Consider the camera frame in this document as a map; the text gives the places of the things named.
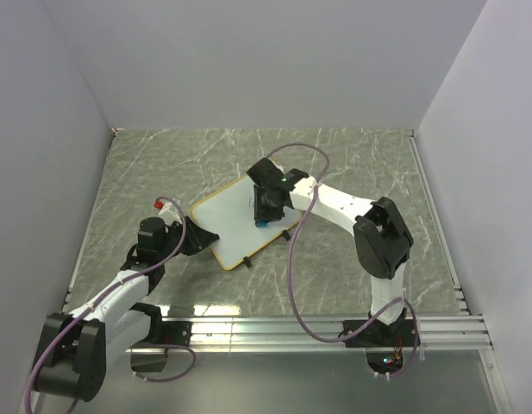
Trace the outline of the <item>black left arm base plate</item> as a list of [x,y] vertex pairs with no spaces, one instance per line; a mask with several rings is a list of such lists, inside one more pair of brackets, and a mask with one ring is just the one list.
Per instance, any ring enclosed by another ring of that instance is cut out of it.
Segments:
[[192,322],[189,320],[166,320],[162,322],[158,344],[188,347],[191,343]]

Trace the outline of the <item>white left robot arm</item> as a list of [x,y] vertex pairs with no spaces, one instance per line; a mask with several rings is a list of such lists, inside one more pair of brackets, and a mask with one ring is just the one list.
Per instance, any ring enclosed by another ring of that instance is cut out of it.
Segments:
[[46,318],[27,392],[89,402],[108,367],[129,348],[166,347],[160,308],[142,300],[162,280],[168,260],[198,254],[219,238],[187,216],[172,223],[157,216],[142,220],[113,280],[76,310]]

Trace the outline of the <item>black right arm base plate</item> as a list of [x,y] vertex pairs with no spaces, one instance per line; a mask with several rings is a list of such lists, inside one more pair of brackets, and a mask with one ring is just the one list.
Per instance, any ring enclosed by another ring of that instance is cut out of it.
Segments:
[[403,348],[419,346],[420,337],[416,337],[416,327],[411,319],[384,325],[374,321],[357,336],[346,341],[347,348]]

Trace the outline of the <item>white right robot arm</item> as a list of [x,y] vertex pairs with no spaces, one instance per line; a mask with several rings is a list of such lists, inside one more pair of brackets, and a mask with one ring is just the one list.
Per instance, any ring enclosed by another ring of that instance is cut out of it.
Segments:
[[[389,198],[377,201],[352,196],[323,184],[298,169],[283,172],[272,160],[263,158],[247,170],[255,188],[254,218],[257,222],[278,221],[285,208],[304,214],[289,244],[286,281],[293,315],[303,331],[323,343],[349,342],[370,328],[373,340],[387,345],[399,337],[407,313],[416,313],[404,297],[404,270],[414,240],[396,204]],[[292,290],[292,256],[299,233],[310,215],[333,223],[353,238],[358,261],[370,275],[370,317],[352,333],[325,338],[314,333],[297,309]]]

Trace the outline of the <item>yellow framed whiteboard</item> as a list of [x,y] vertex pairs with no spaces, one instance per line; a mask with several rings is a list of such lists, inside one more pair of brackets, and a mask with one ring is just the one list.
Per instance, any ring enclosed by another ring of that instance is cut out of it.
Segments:
[[222,269],[230,271],[297,224],[268,223],[257,228],[253,218],[253,181],[243,175],[190,208],[191,219],[219,235],[211,251]]

